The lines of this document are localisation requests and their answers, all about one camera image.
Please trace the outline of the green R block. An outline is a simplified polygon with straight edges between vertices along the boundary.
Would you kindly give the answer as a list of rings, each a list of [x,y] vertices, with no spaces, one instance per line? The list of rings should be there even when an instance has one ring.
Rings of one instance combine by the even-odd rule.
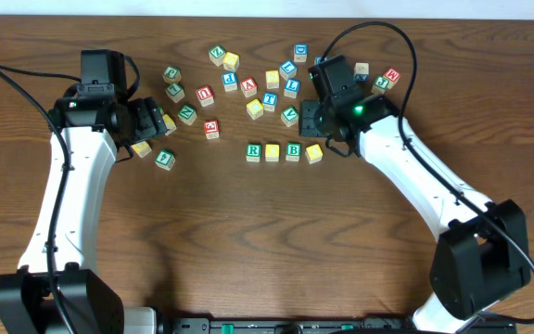
[[[248,143],[246,147],[246,161],[260,162],[261,161],[261,144]]]

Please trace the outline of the yellow O block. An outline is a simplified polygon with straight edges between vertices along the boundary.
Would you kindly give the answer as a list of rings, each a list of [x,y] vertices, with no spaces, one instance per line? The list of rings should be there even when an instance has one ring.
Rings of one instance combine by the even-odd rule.
[[[270,143],[266,144],[264,156],[267,162],[278,162],[280,158],[280,145]]]
[[[313,144],[305,148],[305,155],[309,164],[321,161],[324,153],[319,144]]]

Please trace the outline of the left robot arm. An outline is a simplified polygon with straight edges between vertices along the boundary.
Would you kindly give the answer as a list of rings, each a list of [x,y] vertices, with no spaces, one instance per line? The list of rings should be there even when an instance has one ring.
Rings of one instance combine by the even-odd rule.
[[[134,61],[84,50],[81,75],[51,110],[51,165],[31,241],[13,274],[0,275],[0,320],[9,333],[166,333],[152,307],[125,307],[96,273],[106,182],[121,148],[165,135],[152,97],[128,84]]]

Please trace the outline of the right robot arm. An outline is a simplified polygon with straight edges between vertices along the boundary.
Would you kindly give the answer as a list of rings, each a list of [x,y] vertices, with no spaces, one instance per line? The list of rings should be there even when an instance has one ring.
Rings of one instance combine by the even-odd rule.
[[[347,143],[409,200],[437,242],[433,293],[412,317],[417,329],[457,333],[528,284],[526,217],[512,200],[497,204],[459,178],[388,99],[364,94],[345,57],[309,75],[318,98],[301,105],[301,134]]]

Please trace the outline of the green B block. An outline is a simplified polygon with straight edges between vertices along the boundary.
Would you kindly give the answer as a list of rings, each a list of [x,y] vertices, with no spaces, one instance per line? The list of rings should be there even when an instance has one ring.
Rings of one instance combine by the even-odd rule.
[[[288,142],[286,144],[286,161],[299,161],[301,156],[301,144]]]

